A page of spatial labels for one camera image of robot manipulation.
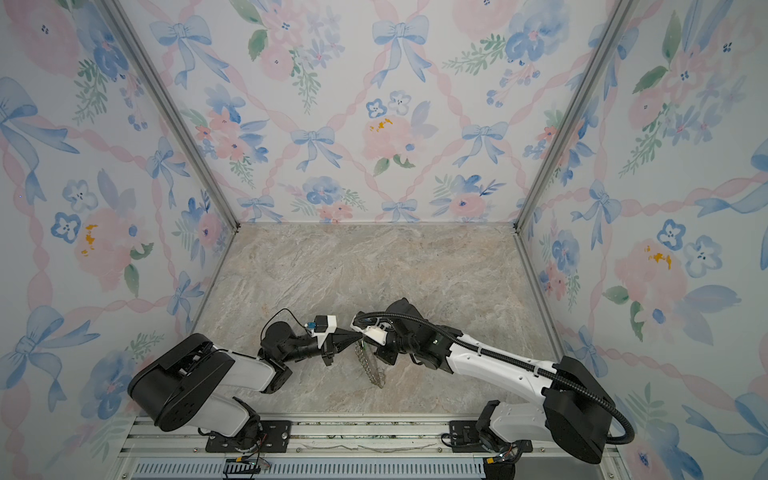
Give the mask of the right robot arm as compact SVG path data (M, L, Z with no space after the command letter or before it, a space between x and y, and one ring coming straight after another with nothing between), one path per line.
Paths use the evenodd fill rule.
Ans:
M487 402L469 439L453 435L453 450L477 448L512 462L529 443L552 441L575 459L598 464L611 442L615 405L574 359L553 363L492 348L428 321L407 299L383 312L357 313L352 327L388 364L407 355L416 365L479 379L522 398L519 405Z

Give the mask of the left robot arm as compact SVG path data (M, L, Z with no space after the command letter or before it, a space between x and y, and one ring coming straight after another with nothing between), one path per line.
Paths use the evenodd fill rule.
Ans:
M262 436L259 414L245 401L223 396L219 388L273 394L291 377L290 362L318 357L330 366L337 354L362 339L360 332L338 327L333 315L315 317L301 335L284 321L272 323L255 356L194 333L139 371L127 392L164 432L193 426L250 445Z

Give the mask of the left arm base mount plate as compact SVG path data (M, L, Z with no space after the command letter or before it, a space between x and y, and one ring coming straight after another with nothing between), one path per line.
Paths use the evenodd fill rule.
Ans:
M231 400L246 416L242 427L232 436L220 432L207 433L207 453L286 453L293 423L290 420L262 420L261 416L245 401Z

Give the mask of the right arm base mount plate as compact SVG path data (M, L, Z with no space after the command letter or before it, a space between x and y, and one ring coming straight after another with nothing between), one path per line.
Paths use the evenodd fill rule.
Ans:
M489 401L475 421L450 421L449 431L441 435L441 442L453 453L531 453L533 445L530 440L503 440L491 430L491 416L500 404L499 400Z

